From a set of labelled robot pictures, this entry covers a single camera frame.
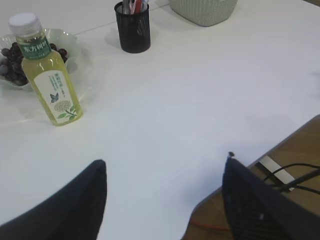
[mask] white power strip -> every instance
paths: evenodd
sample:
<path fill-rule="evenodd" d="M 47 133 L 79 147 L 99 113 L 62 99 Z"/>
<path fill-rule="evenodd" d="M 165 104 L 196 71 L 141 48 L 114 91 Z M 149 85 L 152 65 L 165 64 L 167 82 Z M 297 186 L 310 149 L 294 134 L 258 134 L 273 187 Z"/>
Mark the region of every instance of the white power strip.
<path fill-rule="evenodd" d="M 272 158 L 270 158 L 269 156 L 265 156 L 264 158 L 262 158 L 259 163 L 261 163 L 271 173 L 281 168 L 281 166 L 274 160 L 272 160 Z M 276 174 L 274 174 L 274 176 L 284 184 L 288 184 L 295 180 L 295 178 L 284 169 L 278 171 Z"/>

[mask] bottle label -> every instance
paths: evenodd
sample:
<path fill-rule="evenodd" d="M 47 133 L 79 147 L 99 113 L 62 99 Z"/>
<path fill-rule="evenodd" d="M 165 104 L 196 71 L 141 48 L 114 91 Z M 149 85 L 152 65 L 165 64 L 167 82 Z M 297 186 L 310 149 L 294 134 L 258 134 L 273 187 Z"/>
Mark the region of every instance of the bottle label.
<path fill-rule="evenodd" d="M 35 77 L 34 83 L 58 124 L 68 122 L 77 116 L 76 106 L 73 105 L 62 71 L 45 71 Z"/>
<path fill-rule="evenodd" d="M 46 37 L 32 44 L 19 44 L 19 47 L 23 56 L 29 60 L 42 59 L 51 53 L 51 47 Z"/>

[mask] butterfly illustration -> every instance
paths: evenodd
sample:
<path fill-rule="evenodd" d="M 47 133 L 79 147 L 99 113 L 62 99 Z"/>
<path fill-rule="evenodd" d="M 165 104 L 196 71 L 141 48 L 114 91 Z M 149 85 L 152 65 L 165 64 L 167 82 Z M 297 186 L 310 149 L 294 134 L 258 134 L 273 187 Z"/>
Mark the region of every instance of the butterfly illustration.
<path fill-rule="evenodd" d="M 51 103 L 55 103 L 56 101 L 59 100 L 59 94 L 56 93 L 56 95 L 50 94 L 51 97 Z"/>

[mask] yellow-green liquid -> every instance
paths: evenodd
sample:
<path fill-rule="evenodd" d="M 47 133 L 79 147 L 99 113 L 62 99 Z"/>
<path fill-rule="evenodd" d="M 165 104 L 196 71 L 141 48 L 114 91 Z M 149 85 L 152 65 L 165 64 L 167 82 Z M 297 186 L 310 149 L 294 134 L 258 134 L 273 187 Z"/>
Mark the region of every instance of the yellow-green liquid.
<path fill-rule="evenodd" d="M 42 31 L 36 35 L 33 35 L 32 37 L 26 37 L 26 38 L 17 37 L 16 40 L 20 45 L 28 45 L 28 44 L 30 44 L 29 42 L 32 40 L 39 40 L 39 39 L 43 39 L 45 37 L 46 37 L 45 33 Z M 24 57 L 22 60 L 21 66 L 22 66 L 22 69 L 25 73 L 25 76 L 27 77 L 27 79 L 31 83 L 37 97 L 39 98 L 40 103 L 42 104 L 46 114 L 48 115 L 49 119 L 51 120 L 51 122 L 54 125 L 63 126 L 63 125 L 66 125 L 66 124 L 69 124 L 69 123 L 72 123 L 72 122 L 78 120 L 82 116 L 83 112 L 82 112 L 81 106 L 79 104 L 77 94 L 76 94 L 74 86 L 70 80 L 65 63 L 58 52 L 52 50 L 49 55 L 47 55 L 44 58 L 37 59 L 37 60 L 29 60 Z M 69 90 L 69 93 L 70 93 L 70 96 L 71 96 L 71 99 L 73 102 L 73 105 L 75 106 L 76 117 L 71 120 L 65 121 L 63 123 L 57 122 L 56 118 L 54 117 L 54 115 L 50 111 L 50 108 L 48 107 L 46 101 L 44 100 L 42 93 L 39 91 L 39 89 L 34 81 L 34 79 L 38 75 L 42 74 L 43 72 L 50 71 L 50 70 L 57 70 L 57 71 L 61 71 L 63 73 L 63 76 L 65 78 L 65 81 L 68 86 L 68 90 Z"/>

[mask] black pen holder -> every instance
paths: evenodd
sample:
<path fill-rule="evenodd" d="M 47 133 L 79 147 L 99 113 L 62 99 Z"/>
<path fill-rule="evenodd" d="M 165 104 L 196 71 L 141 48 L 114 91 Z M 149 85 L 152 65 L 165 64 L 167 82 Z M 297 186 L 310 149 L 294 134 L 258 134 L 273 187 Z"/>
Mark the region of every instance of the black pen holder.
<path fill-rule="evenodd" d="M 140 13 L 124 14 L 123 3 L 114 6 L 121 48 L 127 53 L 142 53 L 150 48 L 149 5 Z"/>

